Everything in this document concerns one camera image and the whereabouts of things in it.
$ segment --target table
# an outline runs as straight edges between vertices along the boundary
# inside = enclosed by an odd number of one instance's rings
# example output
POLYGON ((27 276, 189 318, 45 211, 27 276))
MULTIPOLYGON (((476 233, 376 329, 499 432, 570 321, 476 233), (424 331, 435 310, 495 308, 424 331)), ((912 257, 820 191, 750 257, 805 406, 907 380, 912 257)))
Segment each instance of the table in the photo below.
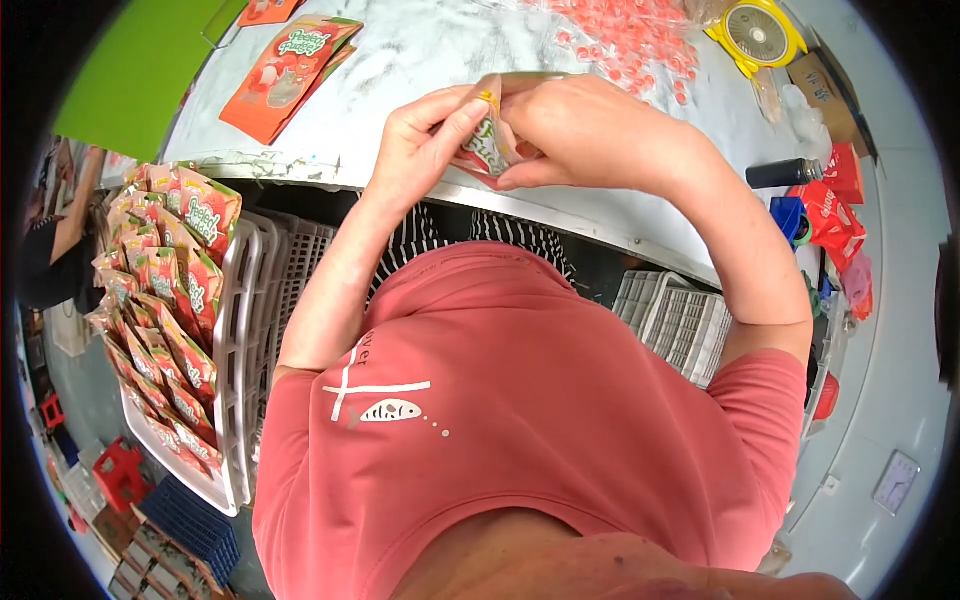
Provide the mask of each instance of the table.
MULTIPOLYGON (((471 0, 307 0, 296 14, 313 13, 358 19, 365 27, 352 42, 356 54, 272 146, 257 143, 218 115, 283 25, 234 26, 222 42, 225 47, 210 56, 198 76, 162 159, 196 160, 213 178, 361 189, 370 180, 383 124, 394 108, 440 87, 475 83, 490 72, 584 73, 591 68, 556 46, 562 18, 548 12, 498 10, 471 0)), ((795 156, 790 126, 764 120, 752 86, 719 44, 704 34, 691 41, 701 61, 692 101, 682 107, 663 94, 652 99, 654 105, 702 130, 741 177, 750 165, 795 156)), ((768 190, 762 196, 769 203, 773 195, 768 190)), ((719 287, 703 240, 660 198, 571 187, 497 193, 454 169, 429 197, 543 223, 719 287)))

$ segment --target red stool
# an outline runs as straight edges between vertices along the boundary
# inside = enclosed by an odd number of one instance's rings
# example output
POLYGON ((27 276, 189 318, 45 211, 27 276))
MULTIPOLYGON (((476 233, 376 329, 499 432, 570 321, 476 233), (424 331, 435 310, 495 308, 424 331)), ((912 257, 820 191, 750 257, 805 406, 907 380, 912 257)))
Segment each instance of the red stool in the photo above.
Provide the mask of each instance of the red stool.
POLYGON ((93 478, 110 506, 123 513, 131 504, 140 502, 154 488, 140 475, 143 455, 139 448, 128 449, 123 436, 108 446, 93 465, 93 478))
POLYGON ((66 420, 60 408, 60 397, 56 394, 40 404, 40 412, 43 413, 43 420, 47 421, 47 429, 53 429, 66 420))

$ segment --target green board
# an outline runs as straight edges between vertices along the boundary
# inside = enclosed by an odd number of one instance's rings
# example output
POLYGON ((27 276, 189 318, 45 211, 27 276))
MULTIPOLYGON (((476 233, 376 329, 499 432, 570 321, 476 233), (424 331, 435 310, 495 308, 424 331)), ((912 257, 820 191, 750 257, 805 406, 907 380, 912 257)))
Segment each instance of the green board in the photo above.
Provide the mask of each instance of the green board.
POLYGON ((73 82, 54 133, 154 160, 190 83, 247 0, 131 0, 73 82))

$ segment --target yellow fan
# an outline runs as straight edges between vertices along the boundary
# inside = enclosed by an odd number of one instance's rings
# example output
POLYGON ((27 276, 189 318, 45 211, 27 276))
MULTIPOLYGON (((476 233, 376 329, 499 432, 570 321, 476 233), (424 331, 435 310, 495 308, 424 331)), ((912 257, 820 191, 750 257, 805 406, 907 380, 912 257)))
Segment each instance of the yellow fan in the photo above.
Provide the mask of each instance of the yellow fan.
POLYGON ((749 79, 761 66, 786 66, 806 44, 790 18, 770 0, 740 0, 707 35, 720 42, 749 79))

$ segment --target woman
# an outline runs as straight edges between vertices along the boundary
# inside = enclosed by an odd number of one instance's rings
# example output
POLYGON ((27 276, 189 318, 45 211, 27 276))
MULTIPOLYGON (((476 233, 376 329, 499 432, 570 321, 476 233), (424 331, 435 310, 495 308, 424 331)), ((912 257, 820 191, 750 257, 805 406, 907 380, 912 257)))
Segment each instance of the woman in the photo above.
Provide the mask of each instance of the woman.
POLYGON ((735 319, 704 392, 518 235, 384 258, 486 114, 456 109, 467 91, 391 115, 370 186, 287 328, 253 515, 276 596, 852 596, 826 575, 746 572, 789 501, 812 335, 763 203, 696 129, 598 78, 503 107, 546 157, 498 189, 634 188, 696 227, 735 319))
MULTIPOLYGON (((17 298, 23 304, 46 310, 73 299, 81 314, 97 307, 103 290, 93 287, 90 261, 97 254, 96 236, 87 232, 86 220, 96 198, 104 156, 102 148, 90 149, 73 203, 63 215, 42 218, 43 194, 35 194, 28 208, 28 229, 18 260, 17 298)), ((55 185, 59 188, 59 167, 55 185)))

